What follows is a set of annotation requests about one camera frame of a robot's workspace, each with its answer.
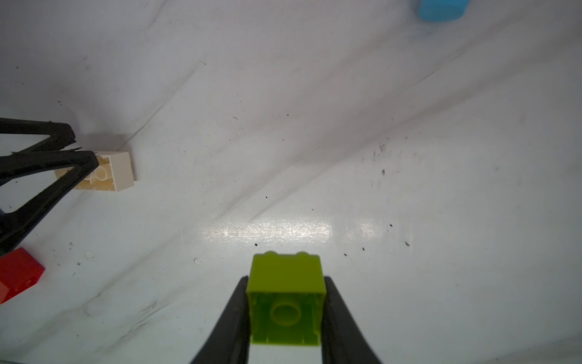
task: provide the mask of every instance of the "white table surface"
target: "white table surface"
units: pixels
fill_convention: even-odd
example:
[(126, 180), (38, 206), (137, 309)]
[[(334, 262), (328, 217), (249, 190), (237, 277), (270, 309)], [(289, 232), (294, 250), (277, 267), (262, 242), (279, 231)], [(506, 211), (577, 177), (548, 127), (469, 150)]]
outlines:
[(22, 242), (46, 272), (0, 306), (0, 359), (188, 363), (274, 250), (321, 256), (385, 364), (579, 363), (582, 2), (415, 6), (0, 2), (0, 115), (129, 151), (137, 179), (71, 191)]

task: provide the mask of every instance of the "red lego brick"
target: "red lego brick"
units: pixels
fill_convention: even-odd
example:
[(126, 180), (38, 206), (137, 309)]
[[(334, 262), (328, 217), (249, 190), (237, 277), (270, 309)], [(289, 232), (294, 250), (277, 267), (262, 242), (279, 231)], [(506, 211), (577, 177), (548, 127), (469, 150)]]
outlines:
[(44, 272), (24, 248), (18, 248), (0, 258), (0, 303), (8, 301), (38, 282)]

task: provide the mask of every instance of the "lime green lego brick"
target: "lime green lego brick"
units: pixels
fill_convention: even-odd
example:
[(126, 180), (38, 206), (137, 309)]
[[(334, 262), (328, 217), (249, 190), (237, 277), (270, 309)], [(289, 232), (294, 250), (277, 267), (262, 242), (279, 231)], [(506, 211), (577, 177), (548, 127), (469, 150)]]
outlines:
[(255, 255), (247, 284), (251, 342), (319, 345), (325, 294), (319, 256)]

